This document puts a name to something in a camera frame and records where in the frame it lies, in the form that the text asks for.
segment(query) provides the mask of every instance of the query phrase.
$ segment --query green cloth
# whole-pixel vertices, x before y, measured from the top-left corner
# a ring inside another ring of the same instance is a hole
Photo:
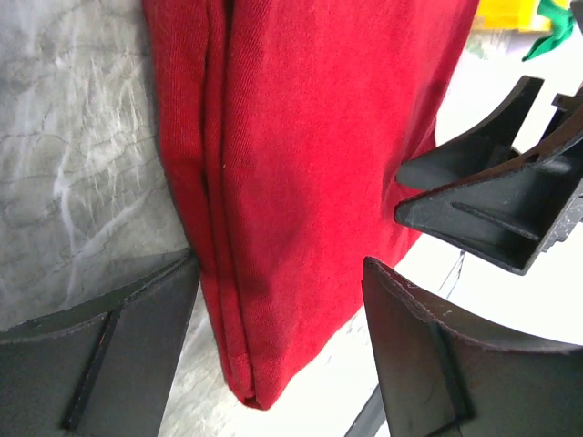
[[[553,0],[540,0],[537,14],[542,15],[551,21],[553,33],[550,36],[538,39],[535,44],[533,44],[528,54],[522,58],[523,61],[527,61],[550,52],[551,50],[555,50],[563,43],[563,41],[569,39],[573,34],[575,18],[570,9],[563,9],[553,2]]]

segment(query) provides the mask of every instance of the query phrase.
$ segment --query yellow object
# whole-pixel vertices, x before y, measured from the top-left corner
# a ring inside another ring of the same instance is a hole
[[[568,8],[570,0],[554,0]],[[520,32],[547,32],[550,20],[537,15],[540,0],[480,0],[477,7],[474,29],[518,30]]]

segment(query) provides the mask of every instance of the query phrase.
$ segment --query red fabric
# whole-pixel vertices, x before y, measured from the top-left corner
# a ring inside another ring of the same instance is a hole
[[[144,0],[163,164],[223,370],[267,409],[394,266],[477,0]]]

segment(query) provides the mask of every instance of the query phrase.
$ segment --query red cloth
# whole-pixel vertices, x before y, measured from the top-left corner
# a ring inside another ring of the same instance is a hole
[[[223,370],[267,409],[362,305],[364,256],[414,243],[394,174],[435,145],[477,0],[143,2]]]

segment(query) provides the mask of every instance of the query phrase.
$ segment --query black plastic part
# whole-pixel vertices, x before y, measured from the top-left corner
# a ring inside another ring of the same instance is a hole
[[[583,346],[482,319],[376,259],[363,295],[392,437],[583,436]]]
[[[523,79],[517,88],[530,89],[532,80]],[[517,88],[515,99],[525,99]],[[506,112],[513,105],[506,101],[502,105],[506,109],[496,111],[497,116],[478,129],[495,124],[500,135],[508,132],[506,140],[499,136],[494,143],[472,129],[403,164],[397,180],[427,191],[397,205],[395,220],[502,269],[526,274],[540,252],[564,241],[583,219],[582,102],[580,94],[559,96],[559,108],[544,138],[523,155],[510,147],[516,124],[509,122],[505,129],[500,121],[511,118]],[[481,142],[475,143],[477,137]],[[484,149],[493,154],[479,152]],[[509,160],[504,160],[505,153]]]
[[[158,435],[199,283],[194,256],[176,258],[123,289],[0,332],[2,437]]]
[[[385,422],[381,388],[377,385],[344,437],[374,437]]]

